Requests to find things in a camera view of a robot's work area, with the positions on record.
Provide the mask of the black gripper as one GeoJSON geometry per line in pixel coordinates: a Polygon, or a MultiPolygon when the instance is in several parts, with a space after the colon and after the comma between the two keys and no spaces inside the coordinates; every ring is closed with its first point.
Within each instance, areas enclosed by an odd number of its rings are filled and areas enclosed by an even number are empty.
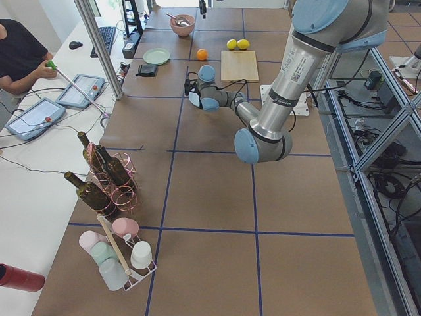
{"type": "Polygon", "coordinates": [[[199,8],[200,8],[200,15],[203,18],[206,18],[206,15],[207,15],[206,8],[207,8],[207,6],[206,6],[206,3],[205,3],[205,0],[199,0],[199,8]]]}

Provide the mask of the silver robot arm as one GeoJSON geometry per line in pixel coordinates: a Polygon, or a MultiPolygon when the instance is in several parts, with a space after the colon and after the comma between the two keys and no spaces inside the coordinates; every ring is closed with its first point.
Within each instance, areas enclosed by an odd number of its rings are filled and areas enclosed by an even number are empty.
{"type": "Polygon", "coordinates": [[[279,161],[292,148],[284,123],[297,105],[320,61],[334,52],[367,50],[384,42],[389,1],[296,1],[291,13],[284,57],[278,76],[256,109],[241,92],[215,84],[215,69],[202,66],[185,93],[199,96],[198,107],[217,111],[229,107],[245,128],[234,138],[238,158],[249,164],[279,161]]]}

